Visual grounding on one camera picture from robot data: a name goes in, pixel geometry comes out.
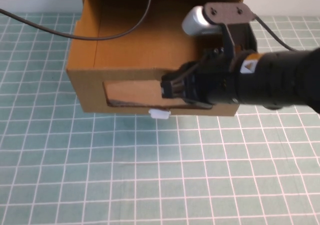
black cable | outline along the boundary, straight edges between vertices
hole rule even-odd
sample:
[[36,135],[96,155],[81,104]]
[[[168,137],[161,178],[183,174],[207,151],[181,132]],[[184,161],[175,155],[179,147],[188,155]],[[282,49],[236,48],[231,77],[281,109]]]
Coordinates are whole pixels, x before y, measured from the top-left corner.
[[130,28],[129,30],[124,31],[122,33],[116,34],[116,35],[103,36],[103,37],[76,36],[76,35],[72,35],[72,34],[69,34],[69,33],[59,32],[59,31],[52,30],[50,28],[38,25],[38,24],[36,24],[36,23],[34,23],[32,21],[28,21],[28,20],[26,20],[26,19],[24,19],[22,17],[14,15],[11,12],[8,12],[8,11],[3,10],[1,8],[0,8],[0,14],[6,15],[6,16],[14,19],[14,20],[17,20],[17,21],[19,21],[21,23],[27,24],[27,25],[29,25],[29,26],[31,26],[33,28],[42,30],[42,31],[50,33],[50,34],[58,35],[60,37],[64,37],[64,38],[68,38],[68,39],[76,39],[76,40],[85,40],[85,41],[105,41],[105,40],[111,40],[111,39],[117,39],[117,38],[123,37],[123,36],[131,33],[133,30],[135,30],[144,21],[144,19],[146,18],[147,13],[148,13],[149,8],[150,8],[150,4],[151,4],[151,0],[148,0],[146,8],[145,8],[145,11],[144,11],[144,14],[142,15],[140,20],[132,28]]
[[[64,32],[59,32],[59,31],[56,31],[56,30],[53,30],[53,29],[50,29],[50,28],[47,28],[47,27],[44,27],[44,26],[41,26],[41,25],[38,25],[32,21],[29,21],[29,20],[26,20],[22,17],[19,17],[11,12],[8,12],[6,10],[3,10],[0,8],[0,14],[3,14],[3,15],[6,15],[14,20],[17,20],[21,23],[24,23],[24,24],[27,24],[33,28],[36,28],[36,29],[39,29],[41,31],[44,31],[44,32],[47,32],[47,33],[50,33],[50,34],[54,34],[54,35],[57,35],[57,36],[60,36],[60,37],[64,37],[64,38],[68,38],[68,39],[76,39],[76,40],[85,40],[85,41],[105,41],[105,40],[111,40],[111,39],[117,39],[117,38],[120,38],[120,37],[123,37],[129,33],[131,33],[133,30],[135,30],[143,21],[144,19],[146,18],[147,14],[148,14],[148,11],[150,9],[150,4],[151,4],[151,0],[148,0],[147,1],[147,5],[146,5],[146,8],[145,8],[145,11],[142,15],[142,17],[140,18],[140,20],[132,27],[130,28],[129,30],[127,31],[124,31],[122,33],[119,33],[119,34],[116,34],[116,35],[112,35],[112,36],[103,36],[103,37],[87,37],[87,36],[76,36],[76,35],[72,35],[72,34],[69,34],[69,33],[64,33]],[[262,19],[254,14],[255,16],[255,19],[257,20],[257,22],[280,44],[282,45],[283,47],[285,47],[286,49],[290,50],[290,51],[298,51],[296,49],[294,49],[293,47],[290,47],[289,45],[285,44],[271,29],[270,27],[268,27],[267,24],[265,24],[264,21],[262,21]]]
[[255,20],[257,20],[257,22],[283,47],[285,47],[286,49],[288,49],[289,51],[294,51],[297,52],[297,49],[294,49],[293,47],[290,47],[289,45],[285,44],[272,30],[270,27],[268,27],[267,24],[265,24],[264,21],[262,21],[262,19],[258,16],[258,15],[254,15],[255,16]]

table surface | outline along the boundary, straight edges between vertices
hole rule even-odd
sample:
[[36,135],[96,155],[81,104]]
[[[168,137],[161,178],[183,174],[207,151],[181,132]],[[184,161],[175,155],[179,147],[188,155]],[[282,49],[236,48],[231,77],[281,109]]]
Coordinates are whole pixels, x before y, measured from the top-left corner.
[[[21,13],[70,33],[80,14]],[[264,16],[313,49],[318,17]],[[252,23],[259,51],[283,48]],[[0,224],[316,225],[320,118],[241,106],[235,117],[83,113],[70,40],[0,16]]]

open cardboard box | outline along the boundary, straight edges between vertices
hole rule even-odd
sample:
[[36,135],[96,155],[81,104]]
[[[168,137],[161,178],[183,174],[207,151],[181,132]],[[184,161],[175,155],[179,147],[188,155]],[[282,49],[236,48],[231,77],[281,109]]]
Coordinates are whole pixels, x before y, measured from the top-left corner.
[[[162,75],[199,60],[206,48],[222,46],[220,36],[194,38],[182,30],[187,13],[207,2],[243,0],[152,0],[145,21],[132,33],[107,41],[73,40],[67,74],[85,112],[147,114],[150,108],[177,115],[234,116],[238,105],[212,109],[163,99]],[[128,30],[147,0],[83,0],[75,35],[104,37]]]

screw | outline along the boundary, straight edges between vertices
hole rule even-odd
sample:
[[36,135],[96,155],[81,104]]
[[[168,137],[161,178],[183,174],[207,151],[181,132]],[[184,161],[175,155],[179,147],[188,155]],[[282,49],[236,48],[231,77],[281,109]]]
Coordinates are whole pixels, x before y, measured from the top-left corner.
[[214,8],[211,8],[211,14],[214,16],[214,15],[216,15],[218,12],[217,12],[217,10],[215,10]]
[[242,14],[244,11],[241,9],[241,8],[239,8],[239,7],[237,7],[236,8],[237,10],[238,10],[238,14]]

white label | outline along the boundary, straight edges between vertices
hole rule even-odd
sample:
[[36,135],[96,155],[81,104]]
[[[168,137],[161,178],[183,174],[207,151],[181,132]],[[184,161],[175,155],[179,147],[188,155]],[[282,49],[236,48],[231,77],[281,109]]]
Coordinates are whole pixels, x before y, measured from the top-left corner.
[[159,109],[149,109],[149,114],[153,119],[168,119],[171,112]]
[[256,70],[258,60],[245,60],[240,68],[242,74],[253,74]]

